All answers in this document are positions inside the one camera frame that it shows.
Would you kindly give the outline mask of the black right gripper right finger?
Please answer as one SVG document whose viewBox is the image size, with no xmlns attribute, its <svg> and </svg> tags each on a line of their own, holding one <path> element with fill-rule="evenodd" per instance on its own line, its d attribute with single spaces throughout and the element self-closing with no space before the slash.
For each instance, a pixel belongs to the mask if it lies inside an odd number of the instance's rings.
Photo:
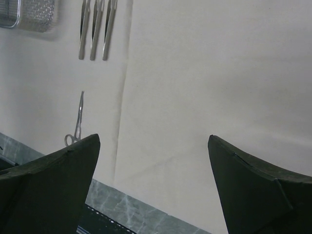
<svg viewBox="0 0 312 234">
<path fill-rule="evenodd" d="M 312 178 L 211 135 L 209 159 L 230 234 L 310 234 Z"/>
</svg>

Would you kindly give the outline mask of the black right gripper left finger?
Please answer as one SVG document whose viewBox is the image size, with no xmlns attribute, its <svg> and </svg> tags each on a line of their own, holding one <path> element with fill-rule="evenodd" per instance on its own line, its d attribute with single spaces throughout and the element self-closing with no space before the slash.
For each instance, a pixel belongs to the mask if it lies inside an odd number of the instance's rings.
<svg viewBox="0 0 312 234">
<path fill-rule="evenodd" d="M 2 234 L 74 234 L 100 151 L 98 134 L 0 172 Z"/>
</svg>

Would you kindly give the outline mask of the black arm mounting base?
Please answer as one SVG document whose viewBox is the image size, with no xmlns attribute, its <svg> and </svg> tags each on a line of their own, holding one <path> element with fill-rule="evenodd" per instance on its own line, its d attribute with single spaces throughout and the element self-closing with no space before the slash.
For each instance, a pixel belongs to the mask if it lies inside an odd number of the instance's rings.
<svg viewBox="0 0 312 234">
<path fill-rule="evenodd" d="M 135 234 L 98 210 L 84 204 L 77 234 Z"/>
</svg>

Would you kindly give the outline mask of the beige cloth wrap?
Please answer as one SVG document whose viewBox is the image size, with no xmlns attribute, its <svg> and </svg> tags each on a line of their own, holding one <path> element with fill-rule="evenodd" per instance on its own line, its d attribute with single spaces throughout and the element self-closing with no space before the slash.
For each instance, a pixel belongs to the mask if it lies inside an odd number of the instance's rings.
<svg viewBox="0 0 312 234">
<path fill-rule="evenodd" d="M 78 59 L 82 2 L 48 34 L 0 31 L 0 132 L 22 163 L 82 137 L 101 150 L 87 201 L 140 234 L 227 232 L 210 135 L 312 173 L 309 0 L 120 0 L 109 58 Z"/>
</svg>

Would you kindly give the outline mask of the steel mesh instrument tray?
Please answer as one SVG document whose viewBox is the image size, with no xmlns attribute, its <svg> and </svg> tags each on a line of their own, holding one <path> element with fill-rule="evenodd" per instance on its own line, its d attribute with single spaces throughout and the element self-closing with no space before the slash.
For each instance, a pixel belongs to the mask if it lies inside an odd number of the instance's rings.
<svg viewBox="0 0 312 234">
<path fill-rule="evenodd" d="M 52 29 L 58 16 L 57 0 L 1 0 L 0 26 L 45 33 Z"/>
</svg>

